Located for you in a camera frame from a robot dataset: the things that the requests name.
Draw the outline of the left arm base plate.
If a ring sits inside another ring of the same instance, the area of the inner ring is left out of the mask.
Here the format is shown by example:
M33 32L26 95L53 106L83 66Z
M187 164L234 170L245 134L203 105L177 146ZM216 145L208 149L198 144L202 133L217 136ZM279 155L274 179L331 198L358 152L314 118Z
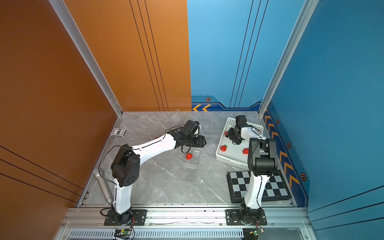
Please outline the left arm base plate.
M144 226L147 210L128 210L123 214L118 214L115 210L108 211L105 217L105 226Z

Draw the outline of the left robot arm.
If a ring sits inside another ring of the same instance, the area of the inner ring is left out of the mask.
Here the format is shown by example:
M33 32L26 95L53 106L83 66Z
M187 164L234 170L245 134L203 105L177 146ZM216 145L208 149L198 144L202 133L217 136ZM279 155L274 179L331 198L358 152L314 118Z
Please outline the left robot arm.
M108 219L118 225L131 226L134 221L131 195L133 184L139 179L140 167L149 159L177 148L203 148L207 142L200 135L198 121L187 121L184 125L165 130L165 133L138 146L120 147L111 164L115 184L115 199L108 211Z

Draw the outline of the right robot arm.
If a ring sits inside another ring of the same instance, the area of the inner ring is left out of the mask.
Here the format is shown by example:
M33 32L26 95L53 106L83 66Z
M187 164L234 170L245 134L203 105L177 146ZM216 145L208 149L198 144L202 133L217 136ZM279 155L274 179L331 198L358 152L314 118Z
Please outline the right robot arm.
M244 225L254 225L261 221L265 226L267 221L262 197L268 180L278 168L276 140L259 134L242 115L236 117L236 125L229 129L226 138L237 145L243 141L249 143L247 163L250 183L240 206L239 219Z

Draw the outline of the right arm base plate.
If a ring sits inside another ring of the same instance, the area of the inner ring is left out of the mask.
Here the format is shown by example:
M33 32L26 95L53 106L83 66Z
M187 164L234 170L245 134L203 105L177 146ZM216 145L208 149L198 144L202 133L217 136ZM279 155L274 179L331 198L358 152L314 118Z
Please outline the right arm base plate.
M266 226L268 224L263 209L227 209L225 214L228 226Z

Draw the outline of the strawberry seven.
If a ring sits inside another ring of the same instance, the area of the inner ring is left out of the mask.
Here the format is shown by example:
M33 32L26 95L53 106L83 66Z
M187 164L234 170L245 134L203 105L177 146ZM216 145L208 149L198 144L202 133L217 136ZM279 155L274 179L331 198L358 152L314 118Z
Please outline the strawberry seven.
M220 150L221 150L222 152L225 152L225 151L227 150L227 148L228 148L227 145L222 145L222 146L220 147Z

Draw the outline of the white perforated plastic basket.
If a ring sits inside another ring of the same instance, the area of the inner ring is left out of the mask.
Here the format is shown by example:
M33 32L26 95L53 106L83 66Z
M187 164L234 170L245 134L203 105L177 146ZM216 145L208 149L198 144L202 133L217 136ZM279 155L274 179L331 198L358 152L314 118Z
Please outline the white perforated plastic basket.
M233 165L242 169L248 169L248 155L243 154L243 149L249 147L247 141L242 141L240 145L235 145L232 141L226 138L225 133L230 129L234 128L236 125L235 118L227 118L226 124L223 129L223 134L219 141L219 146L216 150L216 159L217 161ZM228 148L225 152L220 150L222 145L227 145Z

